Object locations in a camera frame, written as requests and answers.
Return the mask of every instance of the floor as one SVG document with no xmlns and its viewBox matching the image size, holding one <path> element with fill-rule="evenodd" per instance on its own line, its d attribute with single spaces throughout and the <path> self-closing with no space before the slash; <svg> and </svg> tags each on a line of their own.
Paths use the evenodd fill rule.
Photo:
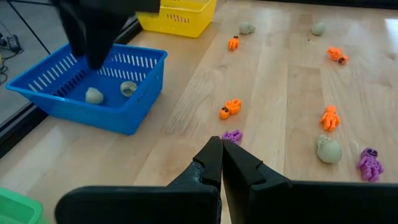
<svg viewBox="0 0 398 224">
<path fill-rule="evenodd" d="M 250 21 L 235 52 L 227 41 Z M 309 30 L 326 24 L 323 36 Z M 83 185 L 167 185 L 210 136 L 244 133 L 242 147 L 290 179 L 360 182 L 359 153 L 375 147 L 398 182 L 398 14 L 396 11 L 264 1 L 228 1 L 198 39 L 141 32 L 131 43 L 169 53 L 164 89 L 133 136 L 47 118 L 0 162 L 0 185 L 53 208 Z M 342 47 L 350 60 L 326 57 Z M 241 112 L 218 118 L 239 98 Z M 342 124 L 328 134 L 343 146 L 336 165 L 322 163 L 319 119 L 336 105 Z M 222 192 L 222 223 L 231 223 Z"/>
<path fill-rule="evenodd" d="M 38 2 L 48 2 L 46 0 L 35 0 Z M 50 53 L 58 50 L 65 45 L 68 40 L 62 29 L 56 10 L 52 6 L 38 4 L 12 3 L 28 25 L 37 34 Z M 14 10 L 6 1 L 0 0 L 0 22 L 2 22 L 11 34 L 18 36 L 24 52 L 5 62 L 8 66 L 7 82 L 0 85 L 0 124 L 10 118 L 16 111 L 29 104 L 19 93 L 9 91 L 6 85 L 13 78 L 22 72 L 30 69 L 48 56 L 48 53 L 41 46 L 40 42 L 34 37 L 33 33 L 18 17 Z M 8 36 L 8 31 L 0 24 L 0 32 Z M 2 57 L 13 55 L 9 51 L 0 48 Z"/>
</svg>

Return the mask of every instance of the purple skeleton toy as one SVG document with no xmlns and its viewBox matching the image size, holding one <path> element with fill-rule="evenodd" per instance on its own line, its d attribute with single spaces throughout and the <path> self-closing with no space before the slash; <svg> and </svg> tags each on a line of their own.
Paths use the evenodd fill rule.
<svg viewBox="0 0 398 224">
<path fill-rule="evenodd" d="M 242 137 L 243 137 L 243 133 L 240 130 L 237 129 L 237 130 L 232 131 L 232 132 L 226 131 L 223 134 L 222 139 L 229 139 L 232 142 L 234 142 L 235 144 L 239 144 L 239 142 L 241 141 Z"/>
<path fill-rule="evenodd" d="M 361 169 L 363 180 L 376 182 L 379 180 L 379 175 L 384 172 L 383 166 L 376 158 L 377 151 L 373 148 L 367 147 L 361 153 L 361 160 L 358 163 L 358 168 Z"/>
</svg>

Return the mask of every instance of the orange skeleton toy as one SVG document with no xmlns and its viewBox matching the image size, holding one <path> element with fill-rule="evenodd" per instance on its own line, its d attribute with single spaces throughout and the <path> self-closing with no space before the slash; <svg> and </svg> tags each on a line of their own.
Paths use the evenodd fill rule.
<svg viewBox="0 0 398 224">
<path fill-rule="evenodd" d="M 343 55 L 343 51 L 341 48 L 337 48 L 334 46 L 329 47 L 328 49 L 328 55 L 330 60 L 334 60 L 337 61 L 340 64 L 346 64 L 348 61 L 348 56 L 347 55 Z"/>
<path fill-rule="evenodd" d="M 328 106 L 325 110 L 321 121 L 323 124 L 323 130 L 333 131 L 341 123 L 340 118 L 337 115 L 337 110 L 335 106 Z"/>
<path fill-rule="evenodd" d="M 227 101 L 224 107 L 220 110 L 220 118 L 228 119 L 230 115 L 237 114 L 241 111 L 242 101 L 234 99 Z"/>
</svg>

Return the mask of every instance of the blue basket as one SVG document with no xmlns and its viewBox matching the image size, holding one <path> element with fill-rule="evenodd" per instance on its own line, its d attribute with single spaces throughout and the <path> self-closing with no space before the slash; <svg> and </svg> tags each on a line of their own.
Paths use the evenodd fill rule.
<svg viewBox="0 0 398 224">
<path fill-rule="evenodd" d="M 69 45 L 9 82 L 49 115 L 117 133 L 134 134 L 163 87 L 167 52 L 115 44 L 103 67 L 90 70 L 84 58 L 75 59 Z M 127 98 L 120 92 L 125 81 L 138 89 Z M 89 87 L 104 95 L 101 105 L 85 102 Z"/>
</svg>

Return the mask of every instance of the green container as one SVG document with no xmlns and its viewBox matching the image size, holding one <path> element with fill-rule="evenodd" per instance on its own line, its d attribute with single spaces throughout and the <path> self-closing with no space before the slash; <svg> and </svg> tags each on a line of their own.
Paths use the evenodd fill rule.
<svg viewBox="0 0 398 224">
<path fill-rule="evenodd" d="M 46 224 L 43 205 L 35 200 L 0 187 L 1 224 Z"/>
</svg>

